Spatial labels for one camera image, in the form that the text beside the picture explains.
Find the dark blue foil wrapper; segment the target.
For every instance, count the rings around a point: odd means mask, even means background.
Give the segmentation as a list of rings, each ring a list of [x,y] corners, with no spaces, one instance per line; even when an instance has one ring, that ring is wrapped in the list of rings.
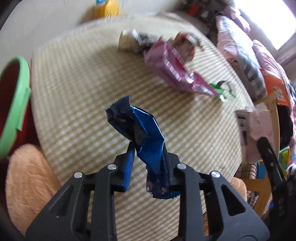
[[[146,164],[146,188],[157,199],[173,199],[180,194],[170,188],[170,170],[166,159],[165,138],[154,116],[130,105],[125,96],[107,110],[107,121],[134,143],[137,156]]]

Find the orange red book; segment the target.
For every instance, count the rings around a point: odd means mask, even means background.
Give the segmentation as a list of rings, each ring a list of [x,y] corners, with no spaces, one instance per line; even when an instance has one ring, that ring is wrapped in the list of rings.
[[[290,99],[288,92],[285,88],[283,81],[276,75],[273,75],[270,71],[260,69],[265,81],[267,94],[276,94],[277,104],[290,107]]]

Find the checkered yellow tablecloth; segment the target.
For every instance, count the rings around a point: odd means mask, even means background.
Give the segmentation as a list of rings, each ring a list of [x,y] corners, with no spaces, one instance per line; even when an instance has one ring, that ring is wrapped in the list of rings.
[[[143,57],[117,48],[135,27],[166,38],[195,34],[204,49],[189,69],[228,81],[235,98],[180,92]],[[32,57],[32,106],[50,167],[65,185],[48,219],[80,240],[201,240],[200,173],[228,182],[241,161],[235,111],[252,104],[236,72],[198,29],[173,14],[96,21]]]

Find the red green trash bin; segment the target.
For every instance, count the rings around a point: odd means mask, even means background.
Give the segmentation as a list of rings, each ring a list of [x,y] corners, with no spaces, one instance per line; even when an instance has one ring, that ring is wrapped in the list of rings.
[[[12,58],[1,72],[1,159],[27,141],[30,122],[30,69],[25,58]]]

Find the wooden chair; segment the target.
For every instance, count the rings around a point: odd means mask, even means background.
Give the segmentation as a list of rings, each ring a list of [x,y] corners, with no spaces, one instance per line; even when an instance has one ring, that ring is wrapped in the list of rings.
[[[264,179],[243,179],[248,191],[259,193],[257,202],[254,206],[254,211],[259,216],[264,214],[265,208],[267,207],[268,201],[272,194],[273,185],[270,183],[269,173],[276,168],[276,165],[278,165],[278,156],[280,152],[280,125],[277,102],[278,98],[276,94],[272,93],[254,103],[255,105],[265,103],[268,110],[270,111],[275,141],[273,150],[271,150],[271,146],[267,146],[266,138],[261,138],[258,142],[259,144],[262,144],[262,147],[260,147],[260,153],[263,154],[262,160],[266,167],[266,175]]]

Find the pink blanket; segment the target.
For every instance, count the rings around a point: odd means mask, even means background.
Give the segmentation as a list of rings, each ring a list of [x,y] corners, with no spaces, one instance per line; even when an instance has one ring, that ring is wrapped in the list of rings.
[[[293,94],[293,85],[288,79],[283,67],[277,63],[266,47],[258,40],[253,40],[253,50],[258,59],[260,67],[279,77],[287,87],[288,92]]]

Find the yellow duck toy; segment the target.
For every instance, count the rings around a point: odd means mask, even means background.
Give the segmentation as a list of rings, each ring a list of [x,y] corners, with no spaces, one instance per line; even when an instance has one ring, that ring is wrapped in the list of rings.
[[[116,0],[96,0],[94,7],[94,17],[98,18],[111,18],[119,16],[119,2]]]

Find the pink patterned paper wrapper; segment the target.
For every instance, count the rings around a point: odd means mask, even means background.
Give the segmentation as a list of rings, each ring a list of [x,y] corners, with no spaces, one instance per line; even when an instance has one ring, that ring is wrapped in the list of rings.
[[[270,145],[275,147],[271,113],[265,103],[260,103],[246,109],[238,109],[235,115],[239,126],[243,161],[254,164],[261,160],[256,145],[261,137],[266,137]]]

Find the orange plush seat cushion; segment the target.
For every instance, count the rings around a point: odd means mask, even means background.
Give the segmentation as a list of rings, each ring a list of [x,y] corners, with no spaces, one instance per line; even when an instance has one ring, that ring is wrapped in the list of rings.
[[[14,151],[6,176],[6,205],[22,235],[60,187],[39,147],[26,144]]]

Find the green clear plastic wrapper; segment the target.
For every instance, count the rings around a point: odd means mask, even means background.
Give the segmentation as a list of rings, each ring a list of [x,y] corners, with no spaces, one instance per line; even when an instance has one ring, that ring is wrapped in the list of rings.
[[[232,101],[236,99],[236,94],[233,85],[230,81],[221,80],[217,83],[210,83],[210,86],[218,93],[218,98],[221,102]]]

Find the plaid bed quilt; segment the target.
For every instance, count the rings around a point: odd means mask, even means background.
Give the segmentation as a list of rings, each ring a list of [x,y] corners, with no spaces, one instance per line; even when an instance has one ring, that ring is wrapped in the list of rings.
[[[239,76],[252,101],[267,96],[261,67],[250,37],[233,20],[223,15],[216,17],[216,27],[216,47]]]

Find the pink plastic bag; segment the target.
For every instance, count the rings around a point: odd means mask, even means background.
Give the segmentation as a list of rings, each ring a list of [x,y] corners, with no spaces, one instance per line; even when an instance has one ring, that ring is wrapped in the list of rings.
[[[145,52],[144,62],[178,91],[217,97],[217,91],[200,74],[189,72],[185,67],[186,63],[193,60],[198,43],[196,36],[186,32],[179,32],[175,38],[167,41],[159,38]]]

